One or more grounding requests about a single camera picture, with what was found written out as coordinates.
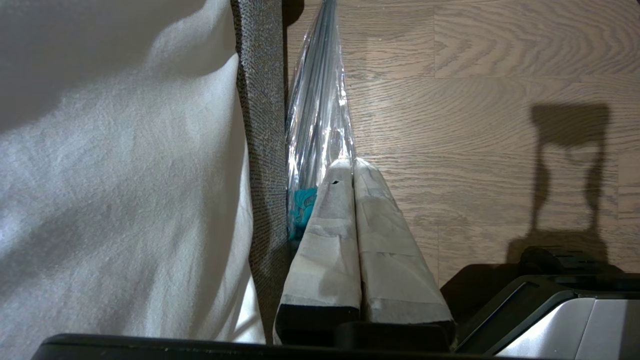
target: white sheet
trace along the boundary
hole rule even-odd
[[[228,1],[0,3],[0,358],[264,342]]]

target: gray upholstered fabric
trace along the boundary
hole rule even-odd
[[[249,263],[270,343],[287,276],[282,4],[231,0],[240,55],[237,87],[249,146],[253,243]]]

